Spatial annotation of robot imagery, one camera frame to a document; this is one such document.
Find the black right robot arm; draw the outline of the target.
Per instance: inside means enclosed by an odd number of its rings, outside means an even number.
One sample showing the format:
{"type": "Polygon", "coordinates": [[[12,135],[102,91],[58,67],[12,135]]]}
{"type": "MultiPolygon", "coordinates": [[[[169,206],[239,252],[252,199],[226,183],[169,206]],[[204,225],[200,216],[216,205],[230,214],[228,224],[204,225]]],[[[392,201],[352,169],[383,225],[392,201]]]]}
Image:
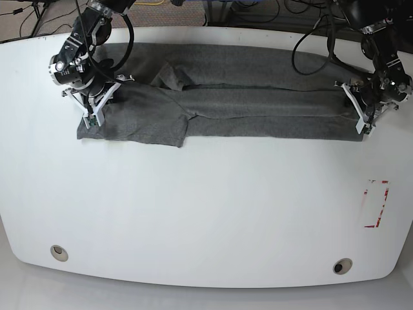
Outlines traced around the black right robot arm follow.
{"type": "Polygon", "coordinates": [[[87,129],[103,125],[103,107],[122,84],[134,80],[132,76],[116,74],[131,55],[134,44],[134,27],[127,16],[133,4],[133,1],[90,1],[83,12],[78,12],[71,34],[50,60],[48,69],[53,82],[68,86],[62,96],[70,97],[80,108],[87,129]],[[97,62],[93,55],[110,37],[114,14],[119,14],[128,28],[126,52],[118,63],[109,58],[97,62]]]}

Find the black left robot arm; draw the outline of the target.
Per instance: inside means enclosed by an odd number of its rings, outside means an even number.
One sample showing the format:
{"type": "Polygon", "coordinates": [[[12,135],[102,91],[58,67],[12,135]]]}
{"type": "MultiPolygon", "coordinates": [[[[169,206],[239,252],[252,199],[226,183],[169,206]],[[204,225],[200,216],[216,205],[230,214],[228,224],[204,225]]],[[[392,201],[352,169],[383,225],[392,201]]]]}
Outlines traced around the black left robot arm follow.
{"type": "Polygon", "coordinates": [[[371,134],[385,112],[412,95],[412,78],[398,56],[398,38],[412,42],[412,1],[337,1],[348,25],[363,34],[361,49],[374,66],[362,82],[342,83],[358,116],[358,134],[371,134]]]}

